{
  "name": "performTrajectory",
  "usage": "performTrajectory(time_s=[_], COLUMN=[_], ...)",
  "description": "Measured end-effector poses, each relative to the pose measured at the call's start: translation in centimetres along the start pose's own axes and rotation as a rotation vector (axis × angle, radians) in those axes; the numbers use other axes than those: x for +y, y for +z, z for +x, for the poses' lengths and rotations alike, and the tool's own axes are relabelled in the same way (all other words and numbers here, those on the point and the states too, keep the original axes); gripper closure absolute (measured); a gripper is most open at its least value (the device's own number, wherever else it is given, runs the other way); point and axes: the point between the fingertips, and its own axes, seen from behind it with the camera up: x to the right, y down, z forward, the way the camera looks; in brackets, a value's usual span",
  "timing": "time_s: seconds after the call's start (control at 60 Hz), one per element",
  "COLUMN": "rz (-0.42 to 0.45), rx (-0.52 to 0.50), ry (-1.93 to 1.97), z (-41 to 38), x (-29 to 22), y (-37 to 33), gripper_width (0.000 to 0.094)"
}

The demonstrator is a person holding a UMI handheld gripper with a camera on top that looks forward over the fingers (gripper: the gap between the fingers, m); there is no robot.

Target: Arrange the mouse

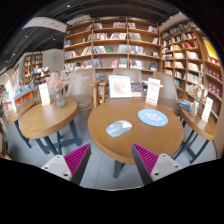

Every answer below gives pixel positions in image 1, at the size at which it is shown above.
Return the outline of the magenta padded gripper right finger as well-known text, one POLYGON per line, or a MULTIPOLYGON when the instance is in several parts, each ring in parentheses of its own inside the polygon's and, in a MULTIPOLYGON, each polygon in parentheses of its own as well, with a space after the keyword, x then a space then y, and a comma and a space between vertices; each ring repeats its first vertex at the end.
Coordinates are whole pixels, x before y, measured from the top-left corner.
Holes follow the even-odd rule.
POLYGON ((167 154, 156 154, 137 144, 132 144, 132 155, 144 185, 182 169, 167 154))

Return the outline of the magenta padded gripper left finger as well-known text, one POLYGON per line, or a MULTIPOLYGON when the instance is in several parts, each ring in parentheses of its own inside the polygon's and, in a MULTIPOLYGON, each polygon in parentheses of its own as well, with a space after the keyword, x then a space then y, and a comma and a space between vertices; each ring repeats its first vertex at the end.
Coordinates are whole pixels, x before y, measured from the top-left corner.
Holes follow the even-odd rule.
POLYGON ((42 166, 42 169, 79 185, 90 155, 91 145, 86 144, 65 156, 54 156, 50 161, 42 166))

